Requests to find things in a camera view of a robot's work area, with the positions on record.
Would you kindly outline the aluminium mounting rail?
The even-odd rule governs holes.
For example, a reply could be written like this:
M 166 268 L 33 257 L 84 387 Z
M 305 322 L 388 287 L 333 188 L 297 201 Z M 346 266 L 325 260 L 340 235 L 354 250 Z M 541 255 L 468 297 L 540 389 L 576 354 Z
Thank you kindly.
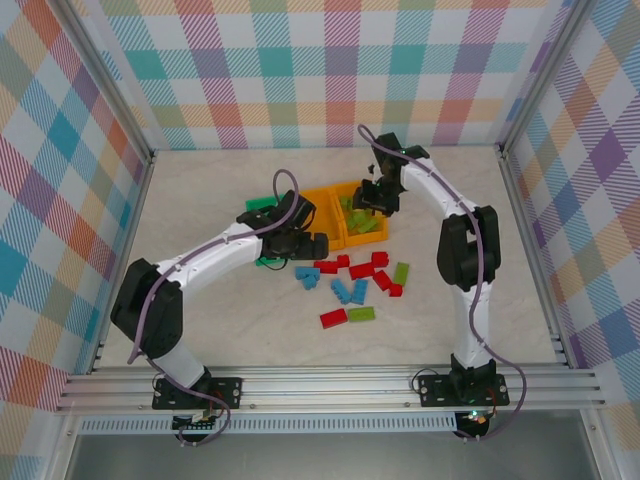
M 215 377 L 240 377 L 242 413 L 329 413 L 417 411 L 409 382 L 414 365 L 220 367 Z M 591 370 L 558 364 L 530 364 L 518 374 L 501 369 L 510 402 L 523 397 L 526 410 L 602 408 L 606 395 Z M 154 394 L 149 367 L 104 367 L 67 381 L 60 414 L 149 414 Z

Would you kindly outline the orange plastic bin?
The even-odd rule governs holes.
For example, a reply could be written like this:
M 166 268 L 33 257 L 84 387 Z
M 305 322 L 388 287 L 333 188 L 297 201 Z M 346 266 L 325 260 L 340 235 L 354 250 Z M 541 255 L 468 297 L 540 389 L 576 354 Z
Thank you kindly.
M 339 204 L 340 204 L 341 197 L 348 197 L 352 201 L 354 196 L 354 191 L 359 185 L 360 185 L 359 181 L 352 181 L 352 182 L 339 183 L 339 184 L 333 185 L 336 188 L 336 191 L 338 194 Z M 388 218 L 384 217 L 382 214 L 380 214 L 380 217 L 377 218 L 378 224 L 375 229 L 365 234 L 359 234 L 354 236 L 349 235 L 348 227 L 347 227 L 347 225 L 349 224 L 349 217 L 352 212 L 357 210 L 354 210 L 352 205 L 349 210 L 343 209 L 341 204 L 340 204 L 340 207 L 344 216 L 343 228 L 344 228 L 344 234 L 345 234 L 345 248 L 352 248 L 352 247 L 358 247 L 366 244 L 379 243 L 379 242 L 386 241 L 388 239 L 389 237 Z
M 344 216 L 334 186 L 307 189 L 302 196 L 315 207 L 315 214 L 309 215 L 308 232 L 325 233 L 329 240 L 329 251 L 337 252 L 345 248 Z

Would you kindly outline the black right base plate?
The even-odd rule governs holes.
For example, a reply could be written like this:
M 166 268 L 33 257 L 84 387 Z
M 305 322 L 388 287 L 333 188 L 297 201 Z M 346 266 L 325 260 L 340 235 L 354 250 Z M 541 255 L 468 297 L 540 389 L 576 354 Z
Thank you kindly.
M 454 381 L 450 375 L 421 375 L 418 393 L 422 407 L 507 406 L 510 397 L 503 375 Z

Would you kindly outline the aluminium frame post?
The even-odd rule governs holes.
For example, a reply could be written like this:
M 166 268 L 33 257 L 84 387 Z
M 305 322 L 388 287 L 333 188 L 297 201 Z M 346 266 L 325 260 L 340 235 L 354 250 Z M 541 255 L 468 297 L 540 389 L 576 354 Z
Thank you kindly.
M 112 108 L 115 117 L 120 122 L 128 139 L 132 142 L 134 149 L 146 164 L 152 164 L 154 149 L 144 137 L 142 129 L 131 113 L 124 96 L 121 94 L 99 49 L 87 32 L 71 0 L 46 0 L 46 2 L 77 49 L 85 68 Z
M 506 161 L 513 152 L 520 137 L 532 120 L 534 111 L 539 106 L 546 91 L 555 80 L 560 68 L 576 38 L 579 36 L 584 23 L 589 19 L 599 0 L 575 0 L 567 17 L 559 29 L 554 42 L 548 49 L 548 54 L 541 63 L 541 69 L 532 82 L 531 88 L 516 112 L 514 120 L 506 132 L 504 139 L 496 144 L 500 159 Z

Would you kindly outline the aluminium side rail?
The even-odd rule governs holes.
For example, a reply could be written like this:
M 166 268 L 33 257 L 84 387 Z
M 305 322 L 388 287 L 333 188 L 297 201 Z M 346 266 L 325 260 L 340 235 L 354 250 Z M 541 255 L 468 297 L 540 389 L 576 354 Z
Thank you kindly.
M 503 151 L 500 144 L 496 146 L 496 156 L 519 235 L 521 237 L 529 270 L 531 272 L 544 318 L 547 323 L 550 340 L 556 354 L 556 361 L 568 368 L 574 368 L 573 354 L 571 348 L 566 344 L 564 339 L 563 327 L 558 317 L 555 301 L 552 298 L 551 288 L 547 283 L 547 279 L 544 274 L 542 257 L 538 251 L 533 228 L 528 221 L 524 199 L 512 171 L 508 154 Z
M 155 161 L 157 152 L 152 151 L 145 159 L 143 176 L 141 179 L 141 185 L 138 197 L 132 209 L 131 216 L 128 222 L 126 230 L 126 236 L 124 237 L 124 243 L 121 255 L 116 263 L 116 269 L 114 271 L 113 282 L 110 285 L 109 296 L 103 313 L 99 318 L 99 322 L 96 325 L 94 336 L 89 347 L 89 353 L 87 359 L 82 367 L 82 374 L 91 374 L 94 368 L 94 364 L 99 360 L 100 351 L 103 348 L 108 335 L 110 325 L 110 312 L 117 298 L 117 294 L 127 270 L 127 265 L 131 250 L 134 244 L 135 236 L 140 222 L 140 217 L 144 209 L 144 204 L 150 187 L 153 171 L 155 168 Z

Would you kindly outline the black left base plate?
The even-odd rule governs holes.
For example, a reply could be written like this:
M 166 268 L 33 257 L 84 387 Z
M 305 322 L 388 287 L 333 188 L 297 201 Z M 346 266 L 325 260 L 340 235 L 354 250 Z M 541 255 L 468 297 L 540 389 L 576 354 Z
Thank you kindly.
M 231 409 L 238 409 L 242 395 L 243 380 L 240 377 L 211 377 L 205 374 L 191 390 L 204 393 L 224 401 Z M 158 378 L 153 383 L 153 410 L 196 410 L 219 409 L 208 399 L 194 396 L 174 385 L 165 378 Z

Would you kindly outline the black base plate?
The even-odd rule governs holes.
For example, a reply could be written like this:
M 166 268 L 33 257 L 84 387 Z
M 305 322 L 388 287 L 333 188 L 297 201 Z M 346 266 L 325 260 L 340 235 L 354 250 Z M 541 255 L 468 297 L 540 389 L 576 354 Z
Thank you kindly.
M 507 406 L 510 397 L 503 375 L 454 381 L 450 375 L 421 375 L 418 393 L 422 407 Z
M 240 377 L 211 377 L 205 374 L 191 390 L 204 393 L 224 401 L 231 409 L 238 409 L 242 395 L 243 380 Z M 153 383 L 153 410 L 196 410 L 219 409 L 208 399 L 194 396 L 174 385 L 165 378 L 158 378 Z

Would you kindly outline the green plastic bin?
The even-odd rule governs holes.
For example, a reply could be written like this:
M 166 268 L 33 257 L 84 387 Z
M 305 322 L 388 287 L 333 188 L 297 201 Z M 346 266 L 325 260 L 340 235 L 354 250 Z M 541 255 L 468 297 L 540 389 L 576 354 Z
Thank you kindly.
M 297 237 L 303 221 L 300 220 L 300 208 L 303 204 L 301 198 L 297 198 L 293 190 L 288 190 L 283 195 L 264 197 L 246 202 L 248 225 L 254 230 L 268 231 L 258 234 L 262 241 L 261 253 L 256 264 L 265 266 L 271 270 L 281 270 L 290 259 L 267 259 L 262 256 L 263 240 L 278 234 L 292 234 Z

